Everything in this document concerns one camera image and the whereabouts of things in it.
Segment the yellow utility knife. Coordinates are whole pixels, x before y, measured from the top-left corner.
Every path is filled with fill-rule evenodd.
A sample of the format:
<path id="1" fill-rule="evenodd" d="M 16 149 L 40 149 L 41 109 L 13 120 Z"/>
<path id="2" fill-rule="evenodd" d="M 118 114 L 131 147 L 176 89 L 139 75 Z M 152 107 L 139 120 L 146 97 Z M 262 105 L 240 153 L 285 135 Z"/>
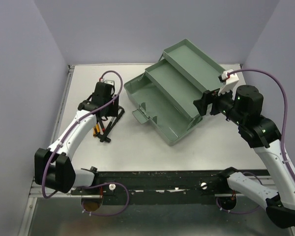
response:
<path id="1" fill-rule="evenodd" d="M 101 132 L 100 132 L 100 128 L 99 128 L 99 125 L 96 124 L 96 125 L 93 127 L 93 137 L 97 137 L 99 134 L 101 134 Z"/>

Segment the green plastic tool box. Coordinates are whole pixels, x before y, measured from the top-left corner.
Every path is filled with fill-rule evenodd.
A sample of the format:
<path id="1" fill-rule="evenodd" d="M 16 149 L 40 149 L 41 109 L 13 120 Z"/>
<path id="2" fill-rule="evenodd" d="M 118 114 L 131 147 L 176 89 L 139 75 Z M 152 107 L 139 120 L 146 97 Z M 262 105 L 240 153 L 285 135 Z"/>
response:
<path id="1" fill-rule="evenodd" d="M 195 100 L 206 90 L 219 90 L 226 69 L 184 39 L 165 49 L 161 59 L 124 84 L 136 106 L 133 116 L 149 122 L 169 146 L 175 145 L 202 121 Z"/>

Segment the small steel claw hammer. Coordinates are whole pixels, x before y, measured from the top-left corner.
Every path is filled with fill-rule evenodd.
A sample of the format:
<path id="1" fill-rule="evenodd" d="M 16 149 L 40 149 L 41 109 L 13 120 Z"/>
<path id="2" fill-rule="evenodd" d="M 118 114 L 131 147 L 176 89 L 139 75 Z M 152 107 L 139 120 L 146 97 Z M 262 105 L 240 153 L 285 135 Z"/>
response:
<path id="1" fill-rule="evenodd" d="M 122 106 L 119 106 L 118 107 L 118 115 L 116 117 L 113 117 L 111 119 L 111 121 L 109 122 L 107 128 L 105 129 L 102 137 L 100 138 L 100 142 L 107 142 L 107 143 L 110 143 L 111 140 L 108 138 L 108 135 L 110 134 L 110 132 L 112 131 L 112 129 L 114 128 L 114 126 L 118 123 L 118 121 L 122 118 L 122 116 L 124 115 L 125 113 L 125 110 Z"/>

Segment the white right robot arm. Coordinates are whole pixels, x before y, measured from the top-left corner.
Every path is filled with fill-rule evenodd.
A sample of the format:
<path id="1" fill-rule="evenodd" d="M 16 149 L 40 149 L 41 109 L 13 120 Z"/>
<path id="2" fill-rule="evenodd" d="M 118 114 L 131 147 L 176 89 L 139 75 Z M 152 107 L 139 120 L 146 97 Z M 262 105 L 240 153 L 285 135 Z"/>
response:
<path id="1" fill-rule="evenodd" d="M 205 91 L 193 102 L 194 106 L 204 116 L 211 105 L 211 115 L 223 114 L 227 121 L 235 123 L 240 136 L 266 166 L 277 189 L 269 189 L 233 167 L 218 174 L 217 189 L 223 193 L 237 191 L 253 200 L 281 229 L 295 227 L 295 180 L 289 173 L 294 167 L 286 150 L 281 149 L 283 138 L 276 124 L 261 114 L 263 95 L 249 85 L 239 86 L 235 94 L 218 92 Z"/>

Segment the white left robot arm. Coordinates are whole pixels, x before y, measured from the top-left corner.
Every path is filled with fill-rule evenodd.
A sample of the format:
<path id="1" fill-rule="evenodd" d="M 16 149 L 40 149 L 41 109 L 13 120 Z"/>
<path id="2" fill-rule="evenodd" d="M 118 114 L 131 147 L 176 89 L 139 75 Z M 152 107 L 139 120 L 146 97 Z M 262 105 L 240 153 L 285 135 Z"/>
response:
<path id="1" fill-rule="evenodd" d="M 82 187 L 88 194 L 99 189 L 97 169 L 75 169 L 72 159 L 85 136 L 97 125 L 101 117 L 118 115 L 118 98 L 108 106 L 115 94 L 115 82 L 96 83 L 90 98 L 81 102 L 70 125 L 47 149 L 39 148 L 34 155 L 35 183 L 67 193 L 73 187 Z"/>

